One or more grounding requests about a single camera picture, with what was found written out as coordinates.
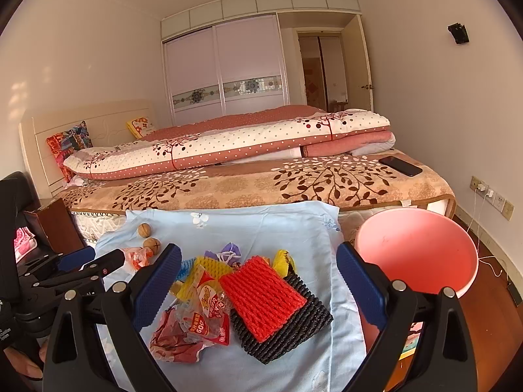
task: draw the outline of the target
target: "brown wooden box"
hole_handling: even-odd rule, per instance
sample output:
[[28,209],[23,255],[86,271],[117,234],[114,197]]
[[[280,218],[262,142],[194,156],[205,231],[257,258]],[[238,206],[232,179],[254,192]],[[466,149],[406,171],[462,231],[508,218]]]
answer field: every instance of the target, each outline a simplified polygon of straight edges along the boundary
[[38,209],[26,208],[24,215],[37,239],[55,253],[68,254],[85,247],[62,199]]

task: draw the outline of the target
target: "wooden floor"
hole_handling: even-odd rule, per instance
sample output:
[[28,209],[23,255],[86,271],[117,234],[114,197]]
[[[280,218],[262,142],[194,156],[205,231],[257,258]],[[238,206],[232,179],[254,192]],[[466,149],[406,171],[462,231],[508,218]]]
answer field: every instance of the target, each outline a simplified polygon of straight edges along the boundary
[[[466,226],[457,217],[462,227]],[[469,232],[475,242],[478,238]],[[491,256],[480,243],[480,256]],[[496,274],[501,270],[495,258],[485,260],[492,264]],[[478,391],[488,392],[503,374],[523,341],[523,304],[514,305],[507,290],[506,273],[495,277],[488,265],[480,263],[478,276],[470,289],[461,297],[461,306],[469,327],[478,370]],[[406,374],[412,356],[398,362],[387,390]]]

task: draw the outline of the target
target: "bedspread with leaf pattern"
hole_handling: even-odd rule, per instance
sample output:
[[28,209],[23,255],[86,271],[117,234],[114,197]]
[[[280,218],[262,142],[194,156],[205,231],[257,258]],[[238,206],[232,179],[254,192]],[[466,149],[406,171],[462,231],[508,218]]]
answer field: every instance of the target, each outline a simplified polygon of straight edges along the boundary
[[[394,155],[423,169],[414,177],[381,165]],[[433,170],[398,150],[378,155],[271,160],[215,165],[138,178],[89,181],[62,191],[71,212],[124,214],[127,209],[219,209],[318,200],[341,210],[368,209],[411,201],[423,205],[454,194]]]

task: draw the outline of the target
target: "white blanket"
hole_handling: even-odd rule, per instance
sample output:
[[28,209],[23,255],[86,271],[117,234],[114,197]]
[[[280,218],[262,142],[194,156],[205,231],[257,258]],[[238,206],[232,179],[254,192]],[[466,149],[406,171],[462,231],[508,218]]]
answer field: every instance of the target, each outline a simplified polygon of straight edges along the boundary
[[[179,391],[227,392],[338,392],[349,382],[365,357],[363,331],[354,298],[342,279],[335,252],[343,241],[338,208],[322,202],[300,202],[239,209],[166,212],[157,209],[127,211],[127,222],[106,233],[96,245],[96,256],[115,248],[140,246],[137,227],[147,222],[164,248],[169,242],[182,250],[183,259],[220,251],[228,242],[242,251],[242,261],[253,255],[274,258],[279,249],[293,256],[297,273],[307,287],[330,310],[334,321],[307,342],[268,365],[247,355],[231,332],[228,347],[204,349],[200,362],[159,362],[161,370]],[[132,277],[120,268],[105,279],[106,287]],[[161,310],[173,301],[168,294]],[[141,331],[148,346],[158,326],[160,313]],[[133,390],[110,344],[105,326],[100,326],[108,359],[120,387]]]

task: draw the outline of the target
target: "brown round nut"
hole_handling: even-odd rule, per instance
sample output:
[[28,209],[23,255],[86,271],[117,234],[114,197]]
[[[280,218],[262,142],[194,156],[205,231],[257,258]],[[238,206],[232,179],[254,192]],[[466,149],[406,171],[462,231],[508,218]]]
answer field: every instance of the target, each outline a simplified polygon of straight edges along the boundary
[[138,225],[138,234],[146,239],[151,235],[151,226],[146,223]]
[[151,249],[155,255],[160,252],[160,246],[160,241],[154,237],[149,237],[143,241],[143,247]]

